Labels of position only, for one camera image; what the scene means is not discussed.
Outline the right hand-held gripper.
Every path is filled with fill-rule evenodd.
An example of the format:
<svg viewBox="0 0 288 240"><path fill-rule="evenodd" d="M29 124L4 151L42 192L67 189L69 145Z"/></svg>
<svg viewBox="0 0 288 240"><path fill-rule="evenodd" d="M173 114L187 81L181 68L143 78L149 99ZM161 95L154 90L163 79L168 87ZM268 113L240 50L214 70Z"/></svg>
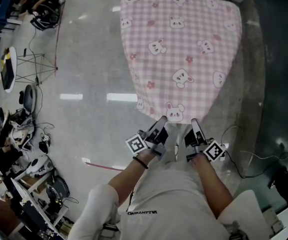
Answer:
<svg viewBox="0 0 288 240"><path fill-rule="evenodd" d="M184 137L185 146L187 147L186 151L188 152L186 156L187 162L200 154L206 155L210 162L214 162L220 158L224 154L225 148L213 138L205 138L197 119L193 118L191 125L193 131L190 131Z"/></svg>

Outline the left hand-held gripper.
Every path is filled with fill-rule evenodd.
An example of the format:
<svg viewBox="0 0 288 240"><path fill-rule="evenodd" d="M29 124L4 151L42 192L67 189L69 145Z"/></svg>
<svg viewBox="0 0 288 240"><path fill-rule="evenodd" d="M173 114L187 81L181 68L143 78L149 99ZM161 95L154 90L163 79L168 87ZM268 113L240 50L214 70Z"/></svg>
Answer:
<svg viewBox="0 0 288 240"><path fill-rule="evenodd" d="M166 152L165 143L168 138L167 130L164 128L166 123L167 117L163 115L147 132L139 130L137 134L128 138L126 145L132 154L148 149L160 160Z"/></svg>

